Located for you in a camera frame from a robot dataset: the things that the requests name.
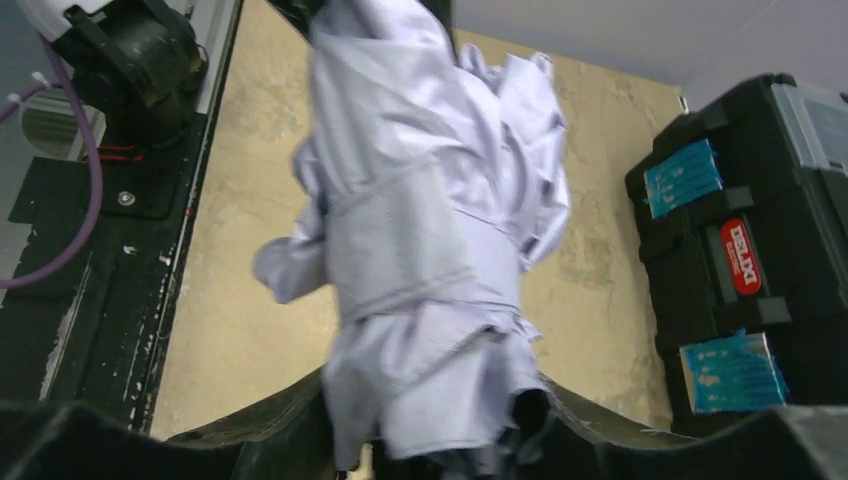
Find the sticker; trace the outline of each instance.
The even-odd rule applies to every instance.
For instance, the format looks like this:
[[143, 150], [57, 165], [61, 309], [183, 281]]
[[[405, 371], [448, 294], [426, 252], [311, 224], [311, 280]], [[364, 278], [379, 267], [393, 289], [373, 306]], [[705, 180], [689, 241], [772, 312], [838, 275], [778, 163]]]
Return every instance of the sticker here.
[[763, 277], [760, 275], [757, 259], [754, 258], [751, 237], [748, 236], [745, 222], [738, 218], [728, 220], [721, 227], [721, 240], [736, 291], [742, 295], [753, 295], [760, 291]]

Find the black toolbox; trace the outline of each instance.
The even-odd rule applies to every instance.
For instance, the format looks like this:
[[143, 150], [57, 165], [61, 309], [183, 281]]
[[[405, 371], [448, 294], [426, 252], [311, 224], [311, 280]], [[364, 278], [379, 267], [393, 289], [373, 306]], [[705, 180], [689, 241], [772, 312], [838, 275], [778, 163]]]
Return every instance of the black toolbox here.
[[[645, 171], [703, 139], [723, 189], [652, 218]], [[695, 422], [678, 349], [741, 328], [767, 332], [793, 403], [848, 403], [848, 96], [748, 79], [669, 124], [625, 184], [675, 424]]]

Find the white cloth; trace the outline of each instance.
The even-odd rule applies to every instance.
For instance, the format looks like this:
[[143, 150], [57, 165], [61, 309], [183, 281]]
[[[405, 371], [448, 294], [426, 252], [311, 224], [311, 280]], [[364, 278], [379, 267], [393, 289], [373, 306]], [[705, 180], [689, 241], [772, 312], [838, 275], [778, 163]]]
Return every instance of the white cloth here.
[[515, 396], [546, 390], [520, 274], [570, 210], [552, 62], [489, 67], [469, 45], [456, 65], [415, 0], [329, 0], [310, 42], [312, 131], [294, 156], [310, 202], [254, 272], [280, 303], [338, 290], [323, 370], [337, 466], [378, 431], [395, 458], [490, 448]]

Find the screw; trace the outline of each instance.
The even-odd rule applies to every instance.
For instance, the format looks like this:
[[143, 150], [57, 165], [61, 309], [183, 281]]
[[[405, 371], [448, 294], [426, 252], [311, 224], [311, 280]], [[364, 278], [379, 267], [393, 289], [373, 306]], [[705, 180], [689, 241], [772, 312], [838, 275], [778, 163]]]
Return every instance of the screw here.
[[135, 203], [135, 195], [130, 192], [121, 192], [118, 194], [118, 203], [121, 204], [121, 206], [129, 207]]

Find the black plastic case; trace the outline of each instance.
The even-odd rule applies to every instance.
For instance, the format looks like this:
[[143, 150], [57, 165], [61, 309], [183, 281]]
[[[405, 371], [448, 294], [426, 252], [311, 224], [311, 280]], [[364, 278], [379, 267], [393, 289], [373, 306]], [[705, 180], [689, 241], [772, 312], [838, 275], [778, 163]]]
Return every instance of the black plastic case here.
[[[643, 173], [703, 138], [724, 189], [654, 220]], [[846, 174], [848, 103], [787, 74], [746, 80], [666, 127], [625, 180], [660, 353], [848, 312]]]

